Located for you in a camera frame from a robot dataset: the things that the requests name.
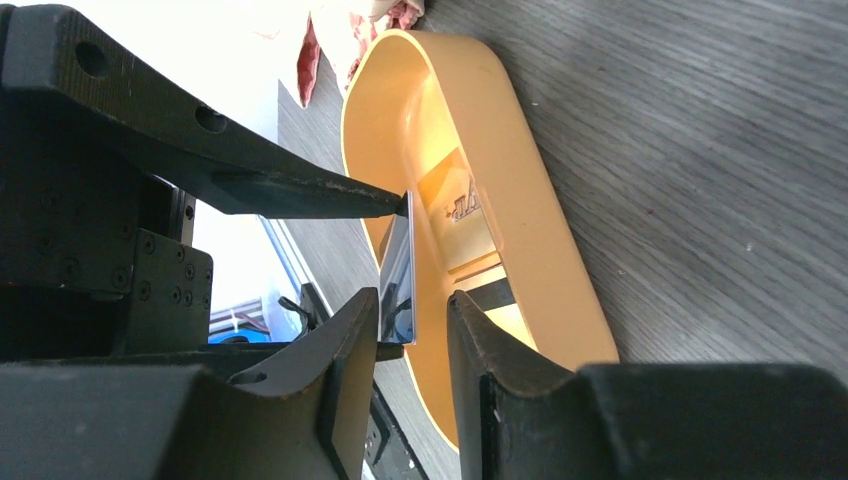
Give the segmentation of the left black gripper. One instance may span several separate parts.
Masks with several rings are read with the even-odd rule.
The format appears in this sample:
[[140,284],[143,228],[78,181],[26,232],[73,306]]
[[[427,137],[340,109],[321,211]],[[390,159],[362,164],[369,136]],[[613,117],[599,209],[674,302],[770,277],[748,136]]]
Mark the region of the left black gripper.
[[206,342],[211,258],[170,235],[174,190],[133,165],[227,214],[378,218],[402,202],[217,113],[64,5],[12,11],[1,83],[5,361]]

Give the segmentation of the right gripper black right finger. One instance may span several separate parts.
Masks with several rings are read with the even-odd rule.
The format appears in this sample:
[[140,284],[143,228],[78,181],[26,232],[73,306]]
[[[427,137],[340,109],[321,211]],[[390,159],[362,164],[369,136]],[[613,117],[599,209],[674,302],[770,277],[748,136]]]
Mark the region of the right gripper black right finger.
[[447,338],[465,479],[843,479],[847,390],[781,363],[569,371],[464,292]]

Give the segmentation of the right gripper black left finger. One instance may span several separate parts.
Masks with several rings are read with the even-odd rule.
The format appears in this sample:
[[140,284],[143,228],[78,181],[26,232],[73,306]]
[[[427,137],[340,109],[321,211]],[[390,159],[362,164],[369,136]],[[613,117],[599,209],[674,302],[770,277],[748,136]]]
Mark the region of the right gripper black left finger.
[[379,299],[304,337],[1,369],[5,479],[357,479]]

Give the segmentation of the yellow oval tray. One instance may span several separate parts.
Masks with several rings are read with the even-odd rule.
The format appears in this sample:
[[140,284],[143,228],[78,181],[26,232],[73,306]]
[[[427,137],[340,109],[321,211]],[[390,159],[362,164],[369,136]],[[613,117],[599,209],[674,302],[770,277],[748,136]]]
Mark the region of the yellow oval tray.
[[495,324],[576,370],[619,358],[510,78],[469,36],[392,29],[369,47],[342,109],[353,179],[413,202],[416,338],[405,353],[427,415],[459,445],[447,301],[507,282]]

